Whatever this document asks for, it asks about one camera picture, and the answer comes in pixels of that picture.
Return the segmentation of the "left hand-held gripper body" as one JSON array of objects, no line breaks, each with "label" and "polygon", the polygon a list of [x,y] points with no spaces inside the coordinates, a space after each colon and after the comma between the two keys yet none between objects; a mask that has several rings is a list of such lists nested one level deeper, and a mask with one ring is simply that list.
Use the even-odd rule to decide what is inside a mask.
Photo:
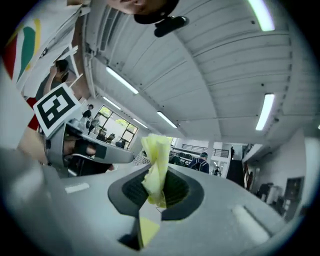
[{"label": "left hand-held gripper body", "polygon": [[70,176],[69,158],[80,137],[70,132],[69,121],[74,120],[80,109],[81,104],[65,83],[46,93],[33,107],[42,129],[40,135],[44,157],[61,178]]}]

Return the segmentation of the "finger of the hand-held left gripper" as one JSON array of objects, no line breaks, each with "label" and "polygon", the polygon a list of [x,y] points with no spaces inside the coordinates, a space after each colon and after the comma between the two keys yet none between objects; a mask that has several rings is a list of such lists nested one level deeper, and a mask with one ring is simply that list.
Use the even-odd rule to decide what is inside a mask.
[{"label": "finger of the hand-held left gripper", "polygon": [[[72,156],[81,158],[133,158],[134,154],[126,149],[95,139],[70,122],[65,124],[65,131],[70,132],[80,141],[75,145]],[[88,146],[94,147],[94,154],[87,154]]]},{"label": "finger of the hand-held left gripper", "polygon": [[116,147],[112,144],[97,144],[95,146],[95,155],[89,156],[84,152],[73,153],[70,156],[66,156],[65,160],[88,160],[101,164],[127,164],[134,160],[134,154],[126,149]]}]

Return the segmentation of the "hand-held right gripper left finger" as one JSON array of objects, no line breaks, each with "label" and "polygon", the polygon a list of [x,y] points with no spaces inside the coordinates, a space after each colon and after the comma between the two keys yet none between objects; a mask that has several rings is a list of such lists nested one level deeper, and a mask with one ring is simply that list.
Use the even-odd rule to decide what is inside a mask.
[{"label": "hand-held right gripper left finger", "polygon": [[152,256],[121,243],[136,219],[108,198],[113,179],[130,169],[60,178],[18,150],[0,148],[0,197],[22,233],[47,256]]}]

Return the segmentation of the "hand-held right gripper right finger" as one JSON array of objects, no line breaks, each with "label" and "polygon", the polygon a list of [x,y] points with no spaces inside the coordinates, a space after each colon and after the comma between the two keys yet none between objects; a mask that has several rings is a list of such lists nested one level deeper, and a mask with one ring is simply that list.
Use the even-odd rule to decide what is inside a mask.
[{"label": "hand-held right gripper right finger", "polygon": [[186,219],[162,222],[145,256],[275,256],[302,222],[301,217],[285,221],[233,181],[173,169],[198,181],[204,198]]}]

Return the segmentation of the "yellow cloth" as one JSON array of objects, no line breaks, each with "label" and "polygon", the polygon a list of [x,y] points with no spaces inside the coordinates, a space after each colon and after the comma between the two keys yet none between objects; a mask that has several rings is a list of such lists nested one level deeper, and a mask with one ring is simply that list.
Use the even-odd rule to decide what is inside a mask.
[{"label": "yellow cloth", "polygon": [[149,134],[141,139],[142,148],[150,162],[141,184],[148,193],[148,202],[166,208],[164,185],[168,171],[171,143],[166,136]]}]

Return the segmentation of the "person's left forearm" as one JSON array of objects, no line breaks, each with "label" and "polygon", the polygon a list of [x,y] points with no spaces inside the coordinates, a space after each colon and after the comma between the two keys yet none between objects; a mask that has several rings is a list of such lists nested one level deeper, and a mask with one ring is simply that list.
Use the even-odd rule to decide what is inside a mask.
[{"label": "person's left forearm", "polygon": [[45,138],[29,127],[25,129],[18,149],[44,165],[49,163],[45,151]]}]

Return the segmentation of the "large window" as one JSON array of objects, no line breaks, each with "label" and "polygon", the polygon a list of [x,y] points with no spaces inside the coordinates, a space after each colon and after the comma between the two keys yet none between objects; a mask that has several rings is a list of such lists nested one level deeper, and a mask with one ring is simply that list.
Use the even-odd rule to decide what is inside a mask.
[{"label": "large window", "polygon": [[99,124],[94,133],[103,141],[114,145],[124,141],[124,149],[128,150],[138,128],[105,105],[100,108],[96,116],[99,116]]}]

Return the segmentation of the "checkered cloth table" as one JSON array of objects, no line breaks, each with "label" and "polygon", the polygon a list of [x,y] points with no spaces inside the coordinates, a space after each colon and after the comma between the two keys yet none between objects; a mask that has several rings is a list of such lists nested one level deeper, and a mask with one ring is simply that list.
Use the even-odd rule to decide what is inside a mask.
[{"label": "checkered cloth table", "polygon": [[143,165],[143,164],[150,164],[150,160],[146,155],[145,151],[140,152],[133,160],[133,164],[135,166]]}]

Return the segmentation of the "ceiling strip light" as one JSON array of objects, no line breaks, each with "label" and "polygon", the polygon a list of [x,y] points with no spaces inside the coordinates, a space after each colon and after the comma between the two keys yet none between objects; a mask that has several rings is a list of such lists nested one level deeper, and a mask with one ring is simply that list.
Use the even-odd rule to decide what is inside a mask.
[{"label": "ceiling strip light", "polygon": [[275,30],[273,18],[264,0],[247,0],[263,32]]},{"label": "ceiling strip light", "polygon": [[171,127],[177,129],[178,127],[165,115],[163,114],[161,111],[158,111],[157,114],[163,119],[165,120]]},{"label": "ceiling strip light", "polygon": [[133,120],[138,123],[139,125],[141,125],[142,127],[144,127],[145,129],[148,129],[148,127],[146,125],[144,125],[142,122],[140,122],[139,120],[137,120],[136,118],[133,118]]},{"label": "ceiling strip light", "polygon": [[110,99],[108,99],[107,97],[103,96],[103,99],[105,101],[107,101],[109,104],[111,104],[112,106],[114,106],[116,109],[121,110],[121,107],[119,107],[117,104],[115,104],[114,102],[112,102]]},{"label": "ceiling strip light", "polygon": [[123,77],[121,77],[117,72],[115,72],[112,68],[106,67],[106,71],[115,78],[118,82],[124,85],[127,89],[129,89],[133,94],[137,95],[139,92],[135,89],[129,82],[127,82]]},{"label": "ceiling strip light", "polygon": [[273,93],[265,94],[264,101],[261,109],[261,113],[255,127],[256,131],[262,131],[267,123],[269,115],[271,113],[273,103],[275,100],[275,95]]}]

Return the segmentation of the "dark staircase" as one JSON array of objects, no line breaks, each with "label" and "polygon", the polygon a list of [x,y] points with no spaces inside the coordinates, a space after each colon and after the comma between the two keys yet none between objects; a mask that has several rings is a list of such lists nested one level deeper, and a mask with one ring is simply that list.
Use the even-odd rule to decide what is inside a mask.
[{"label": "dark staircase", "polygon": [[235,182],[247,191],[250,190],[253,181],[253,172],[249,172],[248,164],[242,163],[241,160],[230,159],[229,168],[227,171],[226,178],[230,181]]}]

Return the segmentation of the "metal rack of black seats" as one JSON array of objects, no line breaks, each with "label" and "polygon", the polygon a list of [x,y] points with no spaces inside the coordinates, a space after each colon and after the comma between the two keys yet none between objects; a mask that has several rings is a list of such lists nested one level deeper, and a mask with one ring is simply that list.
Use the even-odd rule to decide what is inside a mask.
[{"label": "metal rack of black seats", "polygon": [[171,147],[169,152],[169,163],[188,167],[193,159],[199,158],[200,153],[177,147]]}]

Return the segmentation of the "white printed T-shirt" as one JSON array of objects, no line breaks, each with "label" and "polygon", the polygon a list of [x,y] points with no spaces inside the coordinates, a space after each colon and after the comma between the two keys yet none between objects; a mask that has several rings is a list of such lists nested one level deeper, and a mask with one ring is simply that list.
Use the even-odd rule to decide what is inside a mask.
[{"label": "white printed T-shirt", "polygon": [[41,0],[20,22],[0,57],[0,95],[35,97],[51,66],[71,45],[75,23],[91,0]]}]

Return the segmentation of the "grey cabinet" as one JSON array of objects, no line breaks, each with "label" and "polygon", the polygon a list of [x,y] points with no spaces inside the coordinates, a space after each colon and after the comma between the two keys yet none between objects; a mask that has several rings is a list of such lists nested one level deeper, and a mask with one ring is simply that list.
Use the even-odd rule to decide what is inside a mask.
[{"label": "grey cabinet", "polygon": [[291,177],[287,179],[286,187],[284,191],[285,205],[298,203],[302,198],[302,192],[304,187],[305,177]]}]

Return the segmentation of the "ceiling air vent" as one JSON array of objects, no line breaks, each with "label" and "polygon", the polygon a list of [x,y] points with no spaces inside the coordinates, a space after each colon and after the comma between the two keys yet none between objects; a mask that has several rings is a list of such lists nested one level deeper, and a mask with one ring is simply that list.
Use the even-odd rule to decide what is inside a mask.
[{"label": "ceiling air vent", "polygon": [[111,31],[113,29],[117,14],[118,14],[117,10],[108,6],[105,8],[105,11],[102,16],[100,36],[98,41],[99,42],[98,46],[100,51],[106,50],[106,47],[108,45],[108,40],[109,40]]}]

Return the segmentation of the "white shelving frame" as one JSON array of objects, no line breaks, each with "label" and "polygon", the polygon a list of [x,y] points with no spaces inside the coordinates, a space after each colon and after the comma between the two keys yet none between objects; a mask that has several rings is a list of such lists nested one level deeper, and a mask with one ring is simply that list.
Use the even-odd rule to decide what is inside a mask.
[{"label": "white shelving frame", "polygon": [[83,74],[82,73],[80,74],[79,71],[78,71],[76,60],[75,60],[75,57],[74,57],[74,55],[78,51],[78,48],[79,48],[78,45],[76,45],[75,47],[72,47],[72,45],[70,44],[68,46],[68,54],[69,54],[69,57],[70,57],[70,60],[71,60],[71,64],[72,64],[72,67],[73,67],[73,70],[74,70],[74,73],[75,73],[75,80],[71,83],[70,87],[72,87],[83,76]]}]

